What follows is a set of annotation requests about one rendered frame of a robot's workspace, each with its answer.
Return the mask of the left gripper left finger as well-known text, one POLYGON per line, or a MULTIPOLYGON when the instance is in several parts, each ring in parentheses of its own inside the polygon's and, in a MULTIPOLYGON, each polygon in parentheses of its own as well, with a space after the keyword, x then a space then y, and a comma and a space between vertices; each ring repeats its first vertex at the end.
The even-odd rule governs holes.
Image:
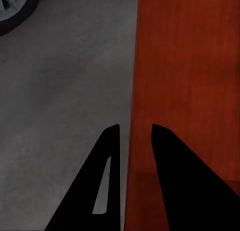
POLYGON ((44 231, 121 231, 119 124, 102 132, 44 231), (92 214, 110 156, 107 211, 92 214))

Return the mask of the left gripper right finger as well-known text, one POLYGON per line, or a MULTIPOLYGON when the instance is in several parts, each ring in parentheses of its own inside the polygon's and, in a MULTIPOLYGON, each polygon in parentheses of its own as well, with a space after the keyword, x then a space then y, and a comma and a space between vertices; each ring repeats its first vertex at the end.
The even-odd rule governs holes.
POLYGON ((170 231, 240 231, 240 197, 170 129, 151 144, 170 231))

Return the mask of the storage box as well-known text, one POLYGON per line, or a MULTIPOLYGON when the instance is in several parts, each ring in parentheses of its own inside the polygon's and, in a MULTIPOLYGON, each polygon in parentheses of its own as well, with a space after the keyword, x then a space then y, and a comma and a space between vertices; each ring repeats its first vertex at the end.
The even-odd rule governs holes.
POLYGON ((170 231, 153 124, 240 197, 240 0, 138 0, 124 231, 170 231))

